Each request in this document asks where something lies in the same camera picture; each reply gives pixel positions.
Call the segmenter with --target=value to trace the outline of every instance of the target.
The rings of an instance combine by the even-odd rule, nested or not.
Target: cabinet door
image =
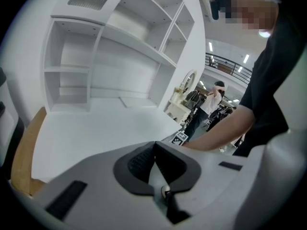
[[[59,0],[52,17],[106,24],[120,0]]]

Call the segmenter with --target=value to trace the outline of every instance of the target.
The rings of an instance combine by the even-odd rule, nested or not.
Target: person in white shirt
[[[219,104],[222,102],[225,91],[225,84],[222,81],[217,81],[214,84],[213,91],[209,93],[206,101],[197,110],[195,116],[184,132],[189,137],[187,141],[191,139],[199,125],[201,125],[201,123],[217,109]]]

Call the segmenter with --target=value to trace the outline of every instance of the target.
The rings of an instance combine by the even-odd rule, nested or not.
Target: railing
[[[229,59],[206,53],[206,66],[216,68],[249,84],[252,71]]]

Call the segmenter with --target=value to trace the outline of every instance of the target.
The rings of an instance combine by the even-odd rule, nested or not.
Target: white t-shirt
[[[217,96],[214,96],[214,94],[208,95],[206,101],[201,105],[201,109],[208,115],[213,113],[219,103],[222,100],[222,95],[220,93],[217,94]]]

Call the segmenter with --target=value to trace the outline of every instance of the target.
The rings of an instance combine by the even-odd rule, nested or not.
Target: black t-shirt
[[[250,83],[240,102],[240,105],[253,111],[256,122],[234,155],[247,157],[254,146],[266,144],[274,136],[288,130],[273,94],[296,65],[304,46],[303,36],[279,5],[275,29],[254,64]]]

